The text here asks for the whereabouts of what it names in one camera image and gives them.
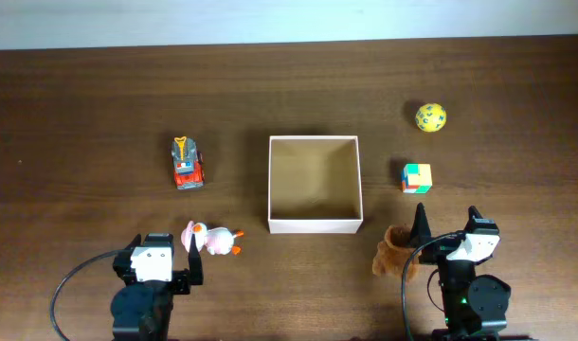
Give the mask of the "pink white toy duck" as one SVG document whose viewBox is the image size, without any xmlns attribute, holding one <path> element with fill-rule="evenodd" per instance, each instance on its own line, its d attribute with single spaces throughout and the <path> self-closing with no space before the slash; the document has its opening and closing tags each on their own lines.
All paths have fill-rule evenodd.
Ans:
<svg viewBox="0 0 578 341">
<path fill-rule="evenodd" d="M 205 249 L 210 255 L 238 255 L 242 248 L 235 240 L 244 235 L 242 230 L 231 231 L 226 227 L 209 229 L 204 223 L 190 221 L 181 234 L 181 243 L 190 251 L 194 243 L 198 251 Z"/>
</svg>

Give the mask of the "colourful puzzle cube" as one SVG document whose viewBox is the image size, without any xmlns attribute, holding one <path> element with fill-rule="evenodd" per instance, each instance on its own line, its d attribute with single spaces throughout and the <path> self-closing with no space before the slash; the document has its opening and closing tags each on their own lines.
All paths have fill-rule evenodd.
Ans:
<svg viewBox="0 0 578 341">
<path fill-rule="evenodd" d="M 429 164 L 406 164 L 401 180 L 403 193 L 427 193 L 433 185 L 431 167 Z"/>
</svg>

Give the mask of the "red grey toy truck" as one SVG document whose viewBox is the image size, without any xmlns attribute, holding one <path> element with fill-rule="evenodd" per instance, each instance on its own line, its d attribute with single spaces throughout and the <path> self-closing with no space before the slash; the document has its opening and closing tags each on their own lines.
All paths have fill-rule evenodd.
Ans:
<svg viewBox="0 0 578 341">
<path fill-rule="evenodd" d="M 193 139 L 186 136 L 173 139 L 172 165 L 178 189 L 201 188 L 205 184 L 202 154 Z"/>
</svg>

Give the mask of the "yellow ball with blue letters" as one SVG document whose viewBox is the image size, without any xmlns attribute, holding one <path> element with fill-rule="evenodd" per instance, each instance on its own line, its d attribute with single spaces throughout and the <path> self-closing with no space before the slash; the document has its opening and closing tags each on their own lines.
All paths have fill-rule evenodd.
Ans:
<svg viewBox="0 0 578 341">
<path fill-rule="evenodd" d="M 426 133 L 438 132 L 446 121 L 447 113 L 438 103 L 427 103 L 421 106 L 415 115 L 417 127 Z"/>
</svg>

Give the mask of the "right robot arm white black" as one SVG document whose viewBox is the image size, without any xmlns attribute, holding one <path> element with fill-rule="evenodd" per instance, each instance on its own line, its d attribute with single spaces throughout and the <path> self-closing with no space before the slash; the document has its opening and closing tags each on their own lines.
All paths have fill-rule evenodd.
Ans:
<svg viewBox="0 0 578 341">
<path fill-rule="evenodd" d="M 476 267 L 491 257 L 500 242 L 497 224 L 485 219 L 474 207 L 468 208 L 464 229 L 431 235 L 424 205 L 416 207 L 409 234 L 413 252 L 402 273 L 401 299 L 406 336 L 412 339 L 406 310 L 406 275 L 409 265 L 434 265 L 439 276 L 445 327 L 431 333 L 432 340 L 498 340 L 507 327 L 511 287 L 492 275 L 476 274 Z"/>
</svg>

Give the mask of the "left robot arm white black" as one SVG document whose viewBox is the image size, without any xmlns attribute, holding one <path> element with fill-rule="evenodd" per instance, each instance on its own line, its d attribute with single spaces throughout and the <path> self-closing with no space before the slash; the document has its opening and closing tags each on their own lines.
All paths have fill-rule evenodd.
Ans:
<svg viewBox="0 0 578 341">
<path fill-rule="evenodd" d="M 136 235 L 115 256 L 113 269 L 124 282 L 110 306 L 116 340 L 156 341 L 168 338 L 173 298 L 186 296 L 204 282 L 201 244 L 193 234 L 182 238 L 189 267 L 173 268 L 173 235 Z"/>
</svg>

